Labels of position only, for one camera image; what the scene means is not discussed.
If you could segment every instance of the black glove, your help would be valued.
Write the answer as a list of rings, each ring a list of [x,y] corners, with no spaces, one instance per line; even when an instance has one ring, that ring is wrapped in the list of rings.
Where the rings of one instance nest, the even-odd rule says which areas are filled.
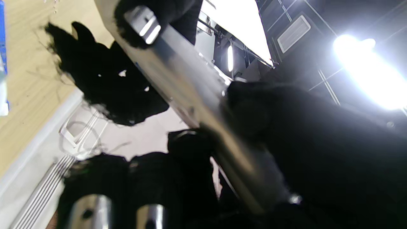
[[[90,105],[101,105],[106,118],[126,126],[169,108],[116,42],[109,49],[81,23],[72,23],[72,28],[78,39],[53,24],[45,30],[53,37],[50,47],[61,58],[59,68],[72,76]]]
[[[180,130],[168,134],[169,156],[179,163],[185,178],[183,194],[186,229],[260,229],[261,222],[242,213],[232,201],[235,197],[227,183],[222,183],[220,200],[213,184],[210,162],[216,140],[204,129]]]
[[[267,145],[317,225],[407,226],[405,137],[288,86],[233,82],[228,99],[240,131]]]

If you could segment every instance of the ceiling light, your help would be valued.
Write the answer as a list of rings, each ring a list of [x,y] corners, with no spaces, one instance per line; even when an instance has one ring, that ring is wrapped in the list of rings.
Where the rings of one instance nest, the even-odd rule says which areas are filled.
[[[359,41],[342,35],[334,50],[359,88],[380,106],[395,110],[407,106],[407,81],[373,51],[374,39]]]
[[[228,68],[231,72],[233,70],[233,48],[232,46],[228,47]]]

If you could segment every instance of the floor vent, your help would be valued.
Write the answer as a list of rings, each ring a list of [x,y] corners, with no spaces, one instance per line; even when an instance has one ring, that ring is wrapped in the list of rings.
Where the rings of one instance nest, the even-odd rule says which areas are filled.
[[[65,155],[58,163],[51,166],[39,188],[32,194],[26,207],[10,227],[11,229],[31,229],[33,227],[65,173],[75,161],[74,156]]]

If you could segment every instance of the metal rod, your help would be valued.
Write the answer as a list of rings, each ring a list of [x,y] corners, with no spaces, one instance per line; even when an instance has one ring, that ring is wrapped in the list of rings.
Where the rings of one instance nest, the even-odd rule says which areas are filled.
[[[211,5],[213,8],[215,8],[216,9],[216,6],[213,4],[213,3],[211,3],[209,0],[205,0],[207,3],[209,3],[209,5]]]
[[[329,82],[326,81],[325,75],[322,72],[321,69],[318,69],[318,74],[321,77],[321,79],[324,81],[324,84],[326,86],[326,89],[328,90],[329,94],[331,95],[333,101],[337,104],[337,105],[341,105],[341,103],[338,100],[338,97],[336,97],[335,92],[332,90],[332,87],[330,86]]]
[[[294,3],[296,3],[297,1],[298,1],[298,0],[294,0],[293,3],[291,3],[291,5],[288,6],[287,10],[289,10],[289,9],[291,8],[291,6],[293,6]],[[284,16],[284,14],[285,14],[285,12],[282,13],[282,14],[280,15],[280,17],[277,18],[277,20],[269,27],[269,29],[267,30],[267,32],[277,23],[277,21],[278,21],[282,16]]]
[[[236,124],[229,118],[233,114],[224,98],[228,86],[222,73],[171,26],[162,31],[151,48],[132,47],[115,24],[118,2],[95,0],[105,27],[185,123],[209,129],[217,136],[214,158],[243,205],[253,214],[264,214],[287,201],[290,193],[272,155],[232,128]]]
[[[401,108],[401,112],[403,112],[403,114],[407,117],[407,111],[405,108]]]
[[[219,33],[219,31],[218,31],[217,29],[215,29],[215,28],[213,28],[212,26],[208,25],[206,22],[202,21],[200,18],[198,18],[198,21],[199,21],[200,23],[202,23],[204,26],[206,26],[206,27],[212,29],[215,33]]]
[[[281,0],[278,0],[278,3],[281,5],[281,7],[282,7],[284,13],[287,15],[288,20],[289,20],[290,22],[292,22],[293,19],[292,19],[292,18],[290,17],[290,15],[288,14],[288,11],[287,11],[287,9],[285,8],[285,6],[282,4]]]
[[[325,83],[325,81],[327,81],[329,78],[331,78],[332,76],[336,75],[338,72],[342,71],[343,68],[339,69],[338,71],[334,72],[332,75],[328,76],[326,79],[322,80],[320,83],[318,83],[317,85],[313,86],[311,89],[309,89],[308,91],[318,87],[320,84]]]

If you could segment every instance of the black fuzzy material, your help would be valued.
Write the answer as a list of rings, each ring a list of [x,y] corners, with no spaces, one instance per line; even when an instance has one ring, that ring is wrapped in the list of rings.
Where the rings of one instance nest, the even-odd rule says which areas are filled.
[[[84,25],[74,22],[72,27],[78,40],[51,23],[45,30],[53,37],[51,48],[61,58],[59,68],[72,76],[90,105],[102,105],[108,119],[126,126],[169,108],[116,42],[107,48],[96,43]],[[126,77],[119,76],[124,70]]]
[[[180,164],[186,181],[185,222],[215,218],[219,214],[210,162],[215,144],[209,135],[196,131],[197,134],[184,134],[187,130],[168,134],[168,152]]]

